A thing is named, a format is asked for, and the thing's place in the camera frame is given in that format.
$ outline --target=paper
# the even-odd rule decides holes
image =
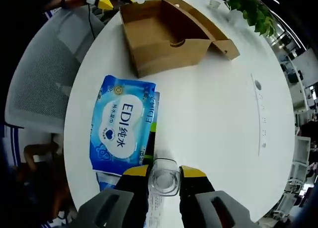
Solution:
[[[160,217],[163,209],[164,197],[159,195],[149,194],[148,204],[149,209],[146,215],[146,228],[159,228]]]

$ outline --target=clear glass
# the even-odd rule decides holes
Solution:
[[[175,196],[180,189],[180,170],[174,160],[157,158],[150,171],[148,190],[160,196]]]

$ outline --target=green plant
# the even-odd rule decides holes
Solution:
[[[260,0],[224,1],[230,10],[241,11],[249,26],[255,25],[255,32],[259,32],[260,35],[266,34],[266,36],[276,33],[273,15]]]

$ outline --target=white chair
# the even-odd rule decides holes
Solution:
[[[31,40],[8,91],[8,124],[63,133],[71,88],[93,43],[88,12],[87,6],[61,9]],[[92,13],[90,21],[97,36],[104,24]]]

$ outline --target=open cardboard box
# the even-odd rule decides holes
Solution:
[[[198,64],[214,44],[232,60],[239,52],[207,17],[182,0],[147,0],[120,7],[138,77]]]

